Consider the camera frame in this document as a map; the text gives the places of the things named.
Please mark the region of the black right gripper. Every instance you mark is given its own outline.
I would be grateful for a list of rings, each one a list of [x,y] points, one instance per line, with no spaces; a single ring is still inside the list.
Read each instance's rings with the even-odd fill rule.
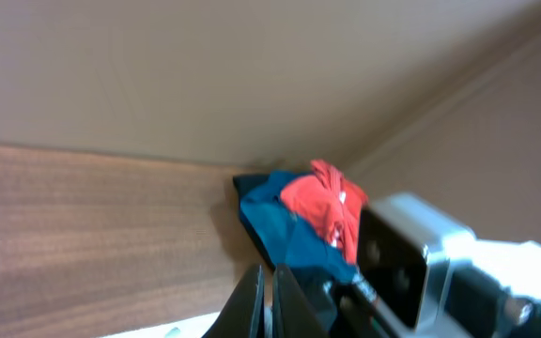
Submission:
[[[476,268],[454,273],[444,312],[424,329],[404,325],[366,284],[310,298],[329,337],[541,337],[541,302],[513,296]]]

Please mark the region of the white t-shirt with black print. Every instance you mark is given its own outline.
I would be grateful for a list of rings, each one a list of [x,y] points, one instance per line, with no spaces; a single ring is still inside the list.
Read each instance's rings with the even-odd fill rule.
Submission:
[[[194,316],[157,326],[127,330],[100,338],[200,338],[218,318],[219,312]]]

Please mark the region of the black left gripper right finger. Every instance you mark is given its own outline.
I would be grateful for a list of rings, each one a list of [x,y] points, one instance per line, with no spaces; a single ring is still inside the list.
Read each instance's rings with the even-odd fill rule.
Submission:
[[[279,265],[272,279],[272,337],[328,338],[293,273]]]

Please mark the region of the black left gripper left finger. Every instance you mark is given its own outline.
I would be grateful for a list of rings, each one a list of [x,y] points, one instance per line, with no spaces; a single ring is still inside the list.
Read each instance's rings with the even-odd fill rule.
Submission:
[[[252,265],[202,338],[264,338],[264,296],[263,268]]]

